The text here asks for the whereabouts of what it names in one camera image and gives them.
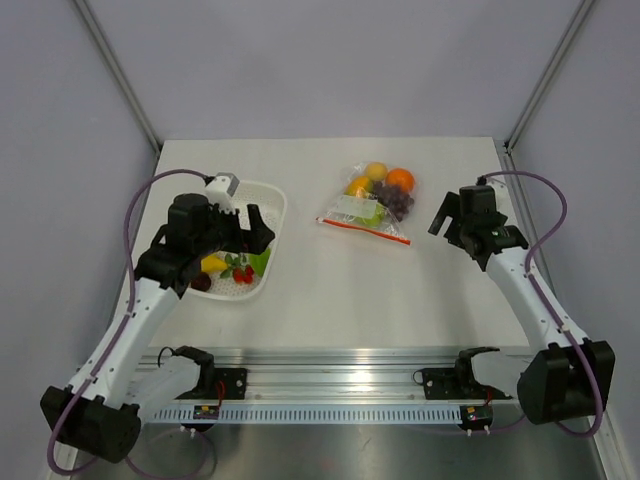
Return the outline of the purple grape bunch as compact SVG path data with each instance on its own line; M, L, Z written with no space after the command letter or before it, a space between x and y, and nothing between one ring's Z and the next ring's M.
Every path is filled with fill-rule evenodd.
M399 222L402 222L414 205L414 199L398 185L374 182L373 196Z

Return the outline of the orange fruit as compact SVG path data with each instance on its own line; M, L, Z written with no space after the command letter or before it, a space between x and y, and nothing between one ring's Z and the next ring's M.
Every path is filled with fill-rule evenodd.
M398 187L404 193L410 194L416 185L413 174L404 168L393 168L388 171L385 184L387 186Z

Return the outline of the green apple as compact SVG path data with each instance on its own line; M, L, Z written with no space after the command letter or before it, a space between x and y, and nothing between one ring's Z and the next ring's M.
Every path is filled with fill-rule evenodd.
M367 228L377 229L383 223L385 217L386 217L386 208L380 203L377 203L375 206L375 209L371 212L370 216L356 217L355 221L358 224L363 225Z

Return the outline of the clear zip top bag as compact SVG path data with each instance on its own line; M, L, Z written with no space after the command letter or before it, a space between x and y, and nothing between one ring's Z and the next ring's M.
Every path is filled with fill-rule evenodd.
M379 203L373 196L372 192L368 198L358 198L344 194L346 187L354 178L365 176L364 169L370 162L379 161L361 162L349 170L346 180L344 181L344 185L335 195L332 196L330 200L326 202L326 208L316 217L316 222L321 225L370 234L387 241L409 246L412 244L412 241L404 232L403 223L411 216L411 212L415 206L419 182L413 172L407 168L404 169L409 170L416 180L415 188L410 193L411 197L414 199L414 205L407 217L402 222L399 222L386 209L386 217L377 229L367 228L355 221L356 217L370 216L371 212L375 209L376 204ZM388 171L393 168L403 168L390 165L388 163L384 164L387 166Z

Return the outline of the yellow peach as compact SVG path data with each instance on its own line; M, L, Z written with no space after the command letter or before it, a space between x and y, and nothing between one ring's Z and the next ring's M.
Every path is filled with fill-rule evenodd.
M382 182L388 174L388 168L381 162L370 162L364 169L364 175L373 182Z

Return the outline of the orange green mango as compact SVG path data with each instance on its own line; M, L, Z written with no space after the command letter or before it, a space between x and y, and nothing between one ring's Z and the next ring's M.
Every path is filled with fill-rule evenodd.
M372 190L373 181L367 176L359 176L349 183L344 194L358 198L368 198Z

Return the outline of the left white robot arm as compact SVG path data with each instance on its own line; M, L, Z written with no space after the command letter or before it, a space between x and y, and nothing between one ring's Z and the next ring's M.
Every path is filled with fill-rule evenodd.
M50 386L40 407L51 429L47 460L57 443L111 463L123 461L144 422L181 396L225 396L212 354L182 346L155 372L129 388L138 362L164 320L201 272L201 261L218 251L263 253L275 239L258 205L224 209L201 194L174 198L167 221L130 270L129 299L119 321L66 386Z

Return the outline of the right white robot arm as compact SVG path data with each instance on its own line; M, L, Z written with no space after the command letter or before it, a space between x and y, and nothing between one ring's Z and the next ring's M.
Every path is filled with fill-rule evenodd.
M567 314L539 275L532 247L507 220L492 187L467 186L445 195L428 229L465 251L493 281L534 353L520 361L497 347L463 350L454 365L455 387L466 396L492 388L515 398L535 425L590 417L586 433L593 435L605 413L614 351L591 340Z

